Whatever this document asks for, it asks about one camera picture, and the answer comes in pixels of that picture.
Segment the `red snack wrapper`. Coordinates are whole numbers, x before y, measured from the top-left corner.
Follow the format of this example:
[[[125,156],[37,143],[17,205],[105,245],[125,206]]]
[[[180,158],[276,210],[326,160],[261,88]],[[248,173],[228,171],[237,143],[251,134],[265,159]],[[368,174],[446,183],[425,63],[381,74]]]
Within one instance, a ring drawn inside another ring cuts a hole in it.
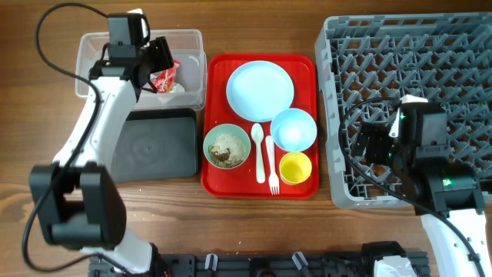
[[[153,86],[157,89],[157,93],[169,93],[173,91],[177,71],[180,65],[181,62],[175,59],[172,68],[165,69],[164,71],[160,72],[158,76],[152,81]]]

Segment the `white tissue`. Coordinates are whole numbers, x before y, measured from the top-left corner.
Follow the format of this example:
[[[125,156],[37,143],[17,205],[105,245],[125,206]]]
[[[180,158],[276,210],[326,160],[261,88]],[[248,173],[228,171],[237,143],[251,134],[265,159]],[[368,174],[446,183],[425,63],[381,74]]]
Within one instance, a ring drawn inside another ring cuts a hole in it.
[[[171,89],[169,90],[169,93],[182,93],[182,92],[185,92],[185,88],[177,82],[175,82],[172,85]]]

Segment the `yellow plastic cup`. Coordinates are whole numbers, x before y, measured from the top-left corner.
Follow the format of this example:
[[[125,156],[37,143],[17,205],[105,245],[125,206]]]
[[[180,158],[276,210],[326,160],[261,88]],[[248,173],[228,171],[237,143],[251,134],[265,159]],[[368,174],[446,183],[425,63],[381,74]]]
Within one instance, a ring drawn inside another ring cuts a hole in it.
[[[311,176],[312,163],[303,152],[289,152],[282,157],[279,171],[285,184],[298,185]]]

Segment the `green bowl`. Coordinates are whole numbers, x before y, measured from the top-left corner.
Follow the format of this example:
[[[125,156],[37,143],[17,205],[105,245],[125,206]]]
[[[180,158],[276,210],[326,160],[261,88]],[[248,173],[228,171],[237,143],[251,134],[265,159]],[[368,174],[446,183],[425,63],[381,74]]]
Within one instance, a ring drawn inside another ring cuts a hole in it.
[[[215,167],[219,168],[219,169],[223,169],[223,168],[220,168],[218,166],[216,166],[212,160],[211,160],[211,156],[209,155],[208,153],[208,146],[219,136],[219,135],[223,135],[223,134],[232,134],[232,135],[236,135],[238,136],[242,142],[245,144],[246,146],[246,149],[247,149],[247,158],[240,164],[242,165],[249,157],[250,155],[250,152],[251,152],[251,142],[250,142],[250,139],[249,139],[249,135],[247,134],[247,132],[237,126],[237,125],[234,125],[234,124],[230,124],[230,123],[227,123],[227,124],[221,124],[221,125],[217,125],[215,126],[213,129],[211,129],[207,134],[206,136],[204,137],[204,142],[203,142],[203,150],[204,150],[204,156],[205,158]]]

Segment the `rice and food scraps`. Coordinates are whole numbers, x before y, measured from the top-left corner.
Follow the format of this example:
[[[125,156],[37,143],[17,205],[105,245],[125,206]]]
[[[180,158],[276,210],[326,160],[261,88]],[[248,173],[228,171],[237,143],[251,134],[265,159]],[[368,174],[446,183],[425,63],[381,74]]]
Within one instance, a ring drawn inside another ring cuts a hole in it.
[[[209,146],[212,162],[223,169],[234,168],[247,158],[247,149],[242,140],[232,134],[219,135]]]

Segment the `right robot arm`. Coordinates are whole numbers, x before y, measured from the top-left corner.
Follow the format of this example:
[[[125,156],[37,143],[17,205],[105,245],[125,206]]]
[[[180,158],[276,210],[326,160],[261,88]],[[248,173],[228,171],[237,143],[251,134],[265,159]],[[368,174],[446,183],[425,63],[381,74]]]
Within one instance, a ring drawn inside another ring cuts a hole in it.
[[[442,276],[489,276],[484,200],[474,170],[450,162],[447,126],[401,124],[390,129],[363,122],[351,150],[368,162],[386,165],[404,191],[393,197],[410,203],[430,240]]]

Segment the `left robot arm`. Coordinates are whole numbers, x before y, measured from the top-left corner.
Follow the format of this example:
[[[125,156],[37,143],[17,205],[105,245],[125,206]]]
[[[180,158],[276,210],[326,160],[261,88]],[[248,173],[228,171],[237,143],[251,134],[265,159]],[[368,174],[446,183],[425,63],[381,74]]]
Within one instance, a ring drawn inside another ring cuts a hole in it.
[[[109,58],[99,59],[85,79],[87,102],[74,130],[50,165],[36,165],[29,177],[35,207],[22,237],[25,263],[34,220],[45,241],[99,258],[126,276],[168,276],[157,247],[127,227],[125,204],[108,165],[123,125],[154,72],[174,64],[165,38],[111,40]]]

